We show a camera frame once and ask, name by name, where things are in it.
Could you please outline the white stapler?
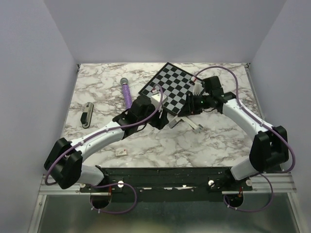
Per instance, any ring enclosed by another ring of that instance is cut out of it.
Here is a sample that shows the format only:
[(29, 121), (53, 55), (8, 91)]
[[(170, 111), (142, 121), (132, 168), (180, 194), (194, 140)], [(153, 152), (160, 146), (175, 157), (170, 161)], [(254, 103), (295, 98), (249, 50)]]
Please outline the white stapler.
[(187, 123), (195, 133), (200, 133), (203, 131), (204, 127), (201, 124), (196, 124), (194, 121), (189, 119), (187, 116), (175, 116), (168, 124), (170, 129), (174, 128), (178, 123), (185, 122)]

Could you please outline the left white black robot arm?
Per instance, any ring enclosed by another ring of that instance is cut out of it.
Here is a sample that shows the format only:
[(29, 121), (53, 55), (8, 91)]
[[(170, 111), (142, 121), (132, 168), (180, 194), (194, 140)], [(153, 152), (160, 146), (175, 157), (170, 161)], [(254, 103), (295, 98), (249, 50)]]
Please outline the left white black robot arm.
[(167, 98), (165, 94), (138, 96), (129, 109), (101, 129), (71, 141), (63, 137), (58, 139), (44, 163), (47, 176), (51, 176), (62, 189), (84, 183), (98, 192), (104, 191), (108, 185), (104, 169), (86, 166), (83, 162), (104, 147), (141, 131), (147, 124), (163, 129), (169, 122), (167, 111), (162, 109)]

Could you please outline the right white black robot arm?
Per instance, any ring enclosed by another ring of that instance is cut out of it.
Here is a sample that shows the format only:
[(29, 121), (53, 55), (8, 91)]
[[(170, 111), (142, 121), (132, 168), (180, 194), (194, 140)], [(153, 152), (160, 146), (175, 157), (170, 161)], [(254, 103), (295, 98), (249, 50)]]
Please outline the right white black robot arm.
[(247, 113), (235, 94), (223, 91), (217, 76), (204, 79), (203, 88), (205, 95), (186, 96), (178, 116), (199, 115), (203, 110), (212, 108), (233, 120), (252, 140), (249, 157), (225, 172), (220, 180), (223, 186), (235, 190), (241, 185), (241, 180), (288, 161), (287, 132), (282, 126), (274, 127)]

